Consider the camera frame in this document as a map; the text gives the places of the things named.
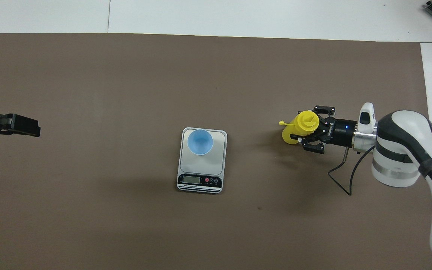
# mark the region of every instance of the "yellow bottle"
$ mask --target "yellow bottle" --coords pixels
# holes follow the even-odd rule
[[[286,125],[283,129],[283,140],[290,145],[295,145],[298,143],[298,140],[291,139],[290,135],[307,136],[313,133],[319,126],[319,118],[312,111],[302,111],[291,122],[285,123],[284,121],[279,121],[279,124]]]

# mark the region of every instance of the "scale platform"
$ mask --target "scale platform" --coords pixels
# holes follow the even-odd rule
[[[176,186],[184,191],[219,193],[223,189],[228,135],[223,130],[204,129],[211,134],[214,143],[211,151],[199,156],[188,147],[188,137],[197,129],[183,130]]]

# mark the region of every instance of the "light blue bowl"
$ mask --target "light blue bowl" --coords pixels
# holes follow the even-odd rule
[[[197,129],[187,138],[187,147],[196,155],[206,155],[213,148],[213,137],[207,130]]]

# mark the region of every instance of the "scale control panel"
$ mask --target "scale control panel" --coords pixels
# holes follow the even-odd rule
[[[211,175],[181,174],[177,186],[181,190],[219,193],[223,189],[223,180]]]

